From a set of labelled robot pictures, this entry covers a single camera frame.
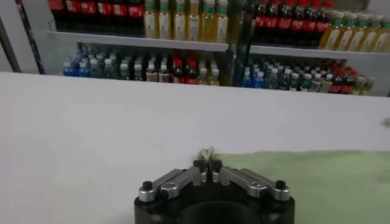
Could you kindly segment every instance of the yellow drink bottle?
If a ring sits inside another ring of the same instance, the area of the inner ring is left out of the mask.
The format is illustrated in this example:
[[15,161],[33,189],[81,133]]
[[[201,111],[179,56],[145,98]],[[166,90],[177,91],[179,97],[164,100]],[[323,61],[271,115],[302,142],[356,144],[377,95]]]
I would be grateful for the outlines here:
[[171,39],[171,13],[168,9],[168,0],[161,0],[158,25],[161,39]]
[[377,36],[377,31],[381,28],[381,20],[383,19],[382,15],[375,15],[372,17],[370,27],[366,29],[365,35],[362,37],[357,51],[369,52],[370,46]]
[[345,51],[347,45],[352,38],[353,31],[356,27],[356,19],[358,15],[356,13],[350,13],[346,18],[342,32],[339,35],[338,41],[336,41],[335,46],[333,47],[336,51]]
[[190,14],[187,19],[187,39],[198,41],[200,38],[199,0],[190,0]]
[[383,27],[378,30],[377,36],[372,41],[370,51],[372,52],[386,52],[385,46],[389,44],[389,36],[390,36],[390,18],[387,18]]
[[368,19],[368,14],[358,14],[358,22],[356,24],[355,30],[353,31],[353,35],[346,47],[347,51],[356,51],[358,49],[358,45],[364,36],[364,31],[367,29],[368,26]]

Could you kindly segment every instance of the red cola bottle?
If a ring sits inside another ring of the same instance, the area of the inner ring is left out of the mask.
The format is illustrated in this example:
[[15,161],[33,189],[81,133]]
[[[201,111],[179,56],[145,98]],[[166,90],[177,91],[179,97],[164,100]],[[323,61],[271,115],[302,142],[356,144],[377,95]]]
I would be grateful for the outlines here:
[[144,1],[129,0],[130,33],[141,36],[144,34]]
[[83,30],[80,1],[66,0],[66,10],[68,12],[68,29]]
[[48,0],[48,4],[54,17],[55,27],[57,30],[65,30],[67,25],[64,0]]
[[98,31],[98,3],[96,0],[81,0],[81,11],[84,22],[84,30]]
[[258,2],[255,30],[253,32],[253,42],[255,43],[264,42],[264,26],[266,22],[267,3],[268,0],[259,0]]
[[293,17],[293,7],[295,0],[286,0],[286,4],[282,7],[277,23],[277,33],[275,37],[276,44],[287,44],[287,36]]
[[116,33],[129,33],[128,0],[113,0],[114,27]]
[[305,13],[305,21],[303,22],[300,45],[302,47],[310,47],[314,38],[314,28],[318,19],[318,9],[320,0],[312,0],[311,7]]
[[99,9],[99,31],[103,33],[113,33],[113,8],[111,0],[97,0]]
[[267,9],[266,22],[264,26],[264,42],[274,43],[276,34],[276,25],[279,17],[280,0],[272,0],[271,6]]

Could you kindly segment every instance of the plastic bottle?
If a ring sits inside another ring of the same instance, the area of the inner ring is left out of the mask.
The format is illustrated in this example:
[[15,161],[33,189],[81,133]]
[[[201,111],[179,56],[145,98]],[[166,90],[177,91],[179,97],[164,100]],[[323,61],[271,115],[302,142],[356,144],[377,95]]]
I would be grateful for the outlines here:
[[160,38],[171,39],[171,14],[168,9],[168,0],[161,0],[158,20]]
[[70,76],[70,77],[76,76],[75,70],[72,68],[70,61],[64,61],[62,74],[64,76]]
[[154,7],[154,0],[146,0],[145,2],[145,37],[146,38],[158,38],[157,35],[157,12]]
[[218,5],[218,22],[217,22],[217,42],[226,43],[227,25],[229,18],[227,17],[227,0],[220,0]]
[[297,91],[298,90],[298,78],[299,78],[299,75],[298,73],[293,73],[291,75],[291,83],[290,83],[290,87],[289,87],[289,90],[290,91]]

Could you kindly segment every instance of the metal shelf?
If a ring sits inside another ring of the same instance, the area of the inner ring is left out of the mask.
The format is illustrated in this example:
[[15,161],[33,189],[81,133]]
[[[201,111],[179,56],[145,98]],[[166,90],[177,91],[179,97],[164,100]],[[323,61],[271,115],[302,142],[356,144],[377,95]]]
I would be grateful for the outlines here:
[[251,45],[249,53],[251,54],[269,54],[286,55],[295,57],[313,57],[313,58],[335,58],[352,60],[376,60],[390,58],[390,54],[382,53],[364,53],[364,52],[344,52],[344,51],[324,51],[316,49],[301,49],[293,47],[270,47]]
[[163,40],[138,37],[121,37],[114,35],[98,35],[89,33],[70,33],[47,31],[51,38],[57,41],[73,41],[81,43],[97,43],[97,44],[117,44],[126,46],[140,47],[162,47],[174,49],[188,49],[201,51],[225,52],[228,49],[228,44],[220,43],[205,43],[196,41],[178,41],[178,40]]

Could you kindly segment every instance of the bottle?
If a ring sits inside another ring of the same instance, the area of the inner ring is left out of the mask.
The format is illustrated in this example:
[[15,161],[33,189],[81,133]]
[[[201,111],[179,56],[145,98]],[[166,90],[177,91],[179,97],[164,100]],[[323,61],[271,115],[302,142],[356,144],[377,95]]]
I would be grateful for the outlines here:
[[340,30],[338,39],[336,40],[335,45],[333,46],[334,51],[346,51],[347,45],[352,38],[353,31],[355,30],[355,20],[358,17],[356,13],[349,13],[346,16],[346,21],[344,26]]
[[87,64],[85,62],[80,62],[79,76],[85,78],[91,77],[91,72],[87,68]]
[[333,84],[329,90],[330,93],[340,93],[341,92],[341,85],[344,80],[346,72],[343,69],[340,69],[338,72],[338,75],[333,80]]
[[377,36],[377,32],[380,31],[382,19],[383,15],[375,15],[372,17],[370,27],[366,29],[363,37],[361,38],[357,51],[369,52],[370,46],[374,38]]
[[298,89],[298,78],[299,78],[298,73],[293,73],[291,75],[291,83],[290,83],[290,87],[289,87],[290,91],[297,91],[297,89]]
[[158,81],[165,82],[165,83],[169,82],[169,72],[166,68],[166,65],[161,65],[161,70],[158,73]]
[[203,41],[214,41],[214,0],[207,0],[203,17],[202,37]]
[[370,91],[372,89],[372,86],[374,85],[375,78],[370,77],[368,80],[365,82],[363,88],[361,89],[361,95],[362,96],[367,96],[370,94]]
[[142,65],[139,63],[134,64],[134,80],[144,81],[142,77]]
[[158,21],[160,38],[171,39],[171,14],[168,10],[168,0],[161,0]]
[[275,36],[276,44],[287,44],[287,36],[293,17],[293,5],[295,0],[286,0],[286,5],[283,6],[280,17],[277,22],[277,32]]
[[277,89],[278,87],[278,77],[277,77],[277,74],[278,74],[278,69],[272,69],[272,72],[271,74],[269,75],[269,77],[266,79],[266,82],[265,82],[265,88],[266,89]]
[[143,0],[129,0],[130,33],[133,35],[144,34],[144,3]]
[[390,17],[384,22],[384,26],[377,30],[377,35],[371,43],[369,52],[386,52],[385,43],[389,42],[390,33]]
[[333,12],[333,22],[328,27],[324,36],[321,38],[319,49],[333,50],[336,40],[339,37],[342,27],[341,20],[344,14],[342,12]]
[[57,30],[66,29],[66,9],[64,0],[48,0]]
[[259,0],[257,8],[257,16],[255,21],[255,30],[253,32],[253,42],[262,43],[264,35],[264,25],[266,22],[266,13],[267,13],[267,2],[268,0]]
[[311,85],[309,92],[318,92],[319,88],[321,86],[321,74],[317,73],[314,78],[311,80]]
[[199,8],[199,0],[190,0],[190,14],[188,15],[188,20],[187,20],[187,39],[190,41],[198,41],[200,36],[199,32],[199,13],[198,13],[198,8]]
[[272,0],[272,4],[267,10],[267,17],[263,35],[265,43],[274,43],[276,25],[279,17],[279,4],[280,0]]
[[113,8],[111,0],[97,0],[99,9],[99,31],[113,32]]
[[105,79],[116,79],[116,70],[112,66],[111,59],[107,58],[104,60],[104,78]]
[[64,76],[76,76],[75,72],[74,72],[74,69],[72,68],[71,66],[71,62],[70,61],[64,61],[63,62],[63,71],[62,71],[62,74]]
[[288,90],[290,85],[291,70],[286,69],[285,72],[278,78],[278,87],[280,90]]

